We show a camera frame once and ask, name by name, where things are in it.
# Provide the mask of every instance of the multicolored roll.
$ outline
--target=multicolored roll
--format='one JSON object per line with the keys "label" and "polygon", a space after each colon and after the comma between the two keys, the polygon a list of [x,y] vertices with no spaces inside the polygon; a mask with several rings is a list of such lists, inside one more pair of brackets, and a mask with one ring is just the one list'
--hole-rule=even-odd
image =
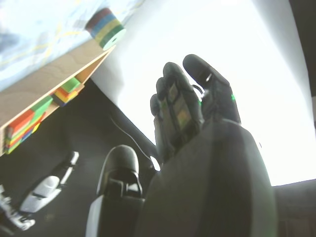
{"label": "multicolored roll", "polygon": [[115,45],[126,32],[126,29],[108,8],[96,13],[85,28],[103,50]]}

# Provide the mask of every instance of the green block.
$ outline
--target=green block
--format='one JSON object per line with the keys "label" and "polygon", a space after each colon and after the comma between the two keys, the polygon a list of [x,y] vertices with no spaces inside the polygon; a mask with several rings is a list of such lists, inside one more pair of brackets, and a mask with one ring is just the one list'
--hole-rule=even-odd
{"label": "green block", "polygon": [[80,81],[78,81],[76,78],[71,78],[68,80],[65,84],[61,86],[65,91],[68,93],[71,93],[74,89],[76,89],[80,85]]}
{"label": "green block", "polygon": [[38,102],[36,105],[31,107],[31,110],[34,111],[34,116],[30,122],[32,124],[34,121],[36,121],[42,114],[47,110],[50,103],[53,101],[53,98],[49,95],[46,96],[44,99],[42,99],[40,102]]}

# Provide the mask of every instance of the colorful cylinder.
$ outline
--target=colorful cylinder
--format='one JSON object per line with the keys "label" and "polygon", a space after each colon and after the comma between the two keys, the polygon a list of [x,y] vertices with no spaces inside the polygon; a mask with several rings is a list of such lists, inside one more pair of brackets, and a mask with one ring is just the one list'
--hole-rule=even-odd
{"label": "colorful cylinder", "polygon": [[97,12],[85,28],[103,50],[111,48],[126,33],[126,29],[108,8]]}

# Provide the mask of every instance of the wooden board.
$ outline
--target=wooden board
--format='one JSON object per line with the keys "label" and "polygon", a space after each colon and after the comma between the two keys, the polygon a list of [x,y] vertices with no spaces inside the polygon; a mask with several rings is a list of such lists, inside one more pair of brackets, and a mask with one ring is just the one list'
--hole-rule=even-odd
{"label": "wooden board", "polygon": [[[92,39],[1,91],[0,156],[3,154],[2,141],[8,124],[70,78],[79,76],[82,82],[86,82],[113,48],[103,51]],[[52,104],[45,117],[57,108],[56,104]]]}

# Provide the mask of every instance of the black floor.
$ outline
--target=black floor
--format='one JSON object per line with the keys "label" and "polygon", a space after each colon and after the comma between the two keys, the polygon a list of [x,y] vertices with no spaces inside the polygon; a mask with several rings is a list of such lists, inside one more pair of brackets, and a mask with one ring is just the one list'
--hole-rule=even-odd
{"label": "black floor", "polygon": [[17,203],[31,185],[47,176],[69,151],[80,154],[66,188],[34,215],[33,227],[15,236],[83,237],[103,162],[109,150],[119,144],[130,145],[136,151],[140,180],[146,191],[154,174],[151,162],[113,125],[109,118],[111,108],[110,101],[89,82],[75,100],[55,111],[12,154],[0,158],[0,183],[13,203]]}

